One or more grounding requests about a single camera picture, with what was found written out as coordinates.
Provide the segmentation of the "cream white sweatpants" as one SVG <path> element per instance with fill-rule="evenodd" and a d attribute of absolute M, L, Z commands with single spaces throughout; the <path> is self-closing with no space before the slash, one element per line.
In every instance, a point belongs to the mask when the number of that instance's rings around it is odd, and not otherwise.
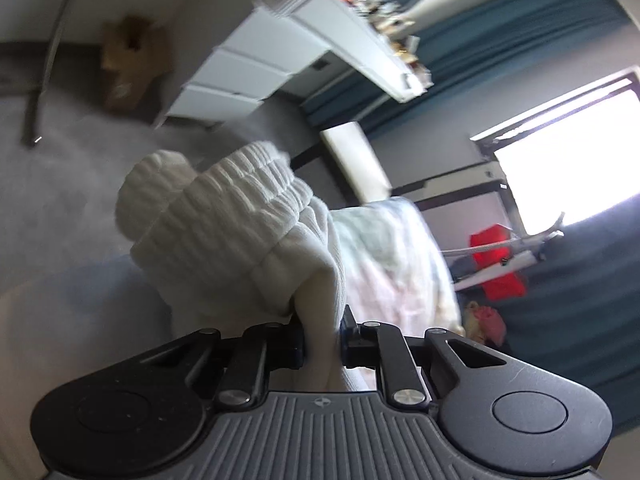
<path fill-rule="evenodd" d="M 247 144 L 205 171 L 177 152 L 145 156 L 118 192 L 115 220 L 170 307 L 175 336 L 213 327 L 236 337 L 297 316 L 307 359 L 280 384 L 361 386 L 340 359 L 346 286 L 331 213 L 272 143 Z"/>

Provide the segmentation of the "black white folding chair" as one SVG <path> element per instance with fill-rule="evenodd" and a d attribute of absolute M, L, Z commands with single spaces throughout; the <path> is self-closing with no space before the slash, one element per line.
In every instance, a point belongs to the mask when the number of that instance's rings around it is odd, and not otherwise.
<path fill-rule="evenodd" d="M 382 202 L 392 196 L 386 176 L 359 122 L 322 130 L 320 141 L 291 159 L 296 171 L 320 159 L 349 207 Z"/>

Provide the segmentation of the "white radiator cover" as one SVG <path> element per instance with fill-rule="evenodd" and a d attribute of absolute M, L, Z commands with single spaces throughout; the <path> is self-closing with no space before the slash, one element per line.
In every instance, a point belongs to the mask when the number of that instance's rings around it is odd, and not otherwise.
<path fill-rule="evenodd" d="M 442 250 L 470 246 L 472 234 L 494 224 L 512 226 L 501 192 L 506 176 L 498 162 L 480 162 L 394 188 L 416 205 Z"/>

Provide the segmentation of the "teal right curtain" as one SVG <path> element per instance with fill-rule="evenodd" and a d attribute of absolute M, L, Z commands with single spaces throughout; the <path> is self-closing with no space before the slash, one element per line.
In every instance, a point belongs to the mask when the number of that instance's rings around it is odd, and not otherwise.
<path fill-rule="evenodd" d="M 496 305 L 512 356 L 595 391 L 616 434 L 639 425 L 639 201 L 572 224 Z"/>

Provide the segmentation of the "teal curtain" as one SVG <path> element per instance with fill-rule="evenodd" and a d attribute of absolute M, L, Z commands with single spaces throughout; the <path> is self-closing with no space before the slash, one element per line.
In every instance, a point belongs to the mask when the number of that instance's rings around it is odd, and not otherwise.
<path fill-rule="evenodd" d="M 459 93 L 570 52 L 630 24 L 616 0 L 492 0 L 416 32 L 432 86 L 399 103 L 358 73 L 302 106 L 325 129 L 356 119 L 369 136 L 426 113 Z"/>
<path fill-rule="evenodd" d="M 616 434 L 639 425 L 639 201 L 572 224 L 496 305 L 512 356 L 595 391 Z"/>

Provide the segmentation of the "pink blue bed sheet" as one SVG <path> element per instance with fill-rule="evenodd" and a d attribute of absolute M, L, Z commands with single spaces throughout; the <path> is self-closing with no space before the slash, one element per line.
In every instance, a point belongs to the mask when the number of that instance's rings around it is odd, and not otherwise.
<path fill-rule="evenodd" d="M 446 263 L 415 206 L 394 198 L 334 211 L 333 219 L 357 320 L 393 323 L 408 336 L 431 326 L 459 330 Z M 2 294 L 2 477 L 43 476 L 28 423 L 44 394 L 170 337 L 168 307 L 127 256 Z"/>

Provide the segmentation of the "window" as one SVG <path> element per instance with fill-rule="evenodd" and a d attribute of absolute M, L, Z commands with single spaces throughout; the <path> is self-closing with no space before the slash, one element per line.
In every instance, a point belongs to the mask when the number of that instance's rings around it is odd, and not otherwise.
<path fill-rule="evenodd" d="M 506 176 L 528 234 L 639 194 L 639 69 L 631 66 L 472 136 Z"/>

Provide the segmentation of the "white vanity desk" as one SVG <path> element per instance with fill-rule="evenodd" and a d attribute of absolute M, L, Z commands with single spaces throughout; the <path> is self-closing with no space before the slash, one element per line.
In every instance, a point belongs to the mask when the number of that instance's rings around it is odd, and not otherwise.
<path fill-rule="evenodd" d="M 167 30 L 174 69 L 162 84 L 159 124 L 245 117 L 327 53 L 397 102 L 425 90 L 390 42 L 342 0 L 184 0 Z"/>

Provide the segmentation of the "grey metal pole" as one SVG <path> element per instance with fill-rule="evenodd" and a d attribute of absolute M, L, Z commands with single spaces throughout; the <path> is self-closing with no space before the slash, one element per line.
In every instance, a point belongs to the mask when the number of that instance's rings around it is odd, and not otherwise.
<path fill-rule="evenodd" d="M 62 0 L 48 41 L 39 84 L 37 84 L 36 88 L 29 92 L 28 95 L 22 135 L 22 142 L 28 148 L 34 148 L 42 139 L 42 134 L 39 132 L 41 109 L 48 93 L 56 54 L 58 53 L 58 47 L 60 46 L 66 22 L 70 15 L 72 2 L 73 0 Z"/>

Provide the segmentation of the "teal left curtain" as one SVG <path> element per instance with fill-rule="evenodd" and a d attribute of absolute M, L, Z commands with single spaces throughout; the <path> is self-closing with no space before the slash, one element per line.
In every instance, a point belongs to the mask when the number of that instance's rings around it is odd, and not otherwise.
<path fill-rule="evenodd" d="M 426 113 L 459 93 L 570 52 L 630 24 L 616 0 L 492 0 L 416 32 L 432 86 L 399 103 L 358 73 L 302 106 L 325 129 L 356 119 L 369 136 Z"/>

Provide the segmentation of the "brown cardboard box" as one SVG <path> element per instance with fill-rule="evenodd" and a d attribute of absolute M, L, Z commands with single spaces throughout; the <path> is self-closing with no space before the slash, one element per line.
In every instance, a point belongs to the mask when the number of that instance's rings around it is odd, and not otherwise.
<path fill-rule="evenodd" d="M 102 27 L 101 70 L 104 106 L 134 110 L 149 86 L 172 70 L 168 32 L 143 16 L 127 15 Z"/>

